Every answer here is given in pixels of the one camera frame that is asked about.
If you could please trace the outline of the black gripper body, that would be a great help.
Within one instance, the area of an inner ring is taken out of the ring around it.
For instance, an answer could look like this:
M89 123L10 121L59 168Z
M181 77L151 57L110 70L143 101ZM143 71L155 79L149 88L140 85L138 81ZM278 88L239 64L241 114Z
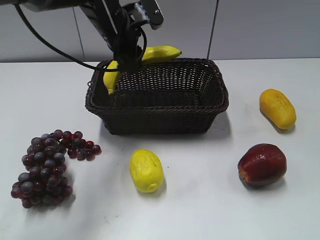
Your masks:
M139 35L118 0L86 0L79 7L114 54L139 52Z

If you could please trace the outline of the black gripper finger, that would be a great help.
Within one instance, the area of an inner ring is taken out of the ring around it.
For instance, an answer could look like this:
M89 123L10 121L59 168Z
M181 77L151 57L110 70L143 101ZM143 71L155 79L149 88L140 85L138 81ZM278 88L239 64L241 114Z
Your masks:
M113 52L117 62L116 69L120 72L134 72L141 67L142 48L138 45L119 45Z

